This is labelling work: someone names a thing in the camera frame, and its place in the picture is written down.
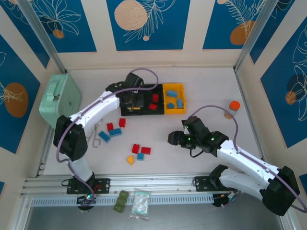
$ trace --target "small bottle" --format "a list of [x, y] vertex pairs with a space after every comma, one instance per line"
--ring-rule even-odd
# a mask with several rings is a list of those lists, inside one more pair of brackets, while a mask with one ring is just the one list
[[[232, 116], [234, 116], [236, 114], [236, 112], [239, 110], [240, 108], [240, 103], [237, 102], [237, 101], [232, 101], [230, 104], [229, 104], [229, 107], [227, 109], [228, 113], [230, 113]], [[227, 119], [231, 119], [231, 116], [228, 114], [227, 112], [224, 113], [224, 116], [227, 118]]]

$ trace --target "mint green case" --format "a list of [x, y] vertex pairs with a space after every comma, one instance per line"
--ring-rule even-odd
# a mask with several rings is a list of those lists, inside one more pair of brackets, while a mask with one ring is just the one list
[[79, 110], [81, 93], [69, 74], [53, 74], [39, 106], [42, 117], [53, 127], [61, 115], [69, 117]]

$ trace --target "orange bottle cap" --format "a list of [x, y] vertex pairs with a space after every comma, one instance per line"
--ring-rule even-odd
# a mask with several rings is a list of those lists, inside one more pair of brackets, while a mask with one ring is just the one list
[[239, 102], [237, 102], [237, 101], [232, 101], [232, 102], [230, 103], [230, 105], [229, 105], [229, 108], [230, 108], [231, 110], [237, 111], [237, 110], [239, 110], [240, 106], [241, 106], [241, 105], [240, 105]]

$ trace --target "red block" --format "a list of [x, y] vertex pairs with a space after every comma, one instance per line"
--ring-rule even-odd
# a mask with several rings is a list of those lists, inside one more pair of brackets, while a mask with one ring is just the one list
[[148, 155], [150, 155], [150, 150], [151, 150], [151, 148], [148, 148], [148, 147], [142, 147], [142, 149], [141, 149], [141, 153], [144, 153], [144, 154], [148, 154]]
[[126, 126], [126, 119], [120, 118], [119, 119], [119, 127], [124, 128]]
[[132, 152], [138, 154], [140, 150], [140, 145], [134, 144], [132, 147]]
[[153, 94], [153, 102], [158, 102], [159, 101], [159, 95], [158, 94]]
[[107, 123], [106, 125], [107, 131], [110, 132], [111, 130], [113, 130], [113, 123]]
[[157, 110], [158, 106], [156, 104], [150, 104], [149, 109], [150, 110]]

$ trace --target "clear plastic bag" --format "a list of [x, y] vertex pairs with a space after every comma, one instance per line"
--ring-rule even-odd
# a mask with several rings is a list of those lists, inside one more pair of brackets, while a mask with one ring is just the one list
[[134, 190], [134, 202], [130, 211], [130, 218], [149, 220], [148, 206], [150, 203], [150, 193], [140, 189]]

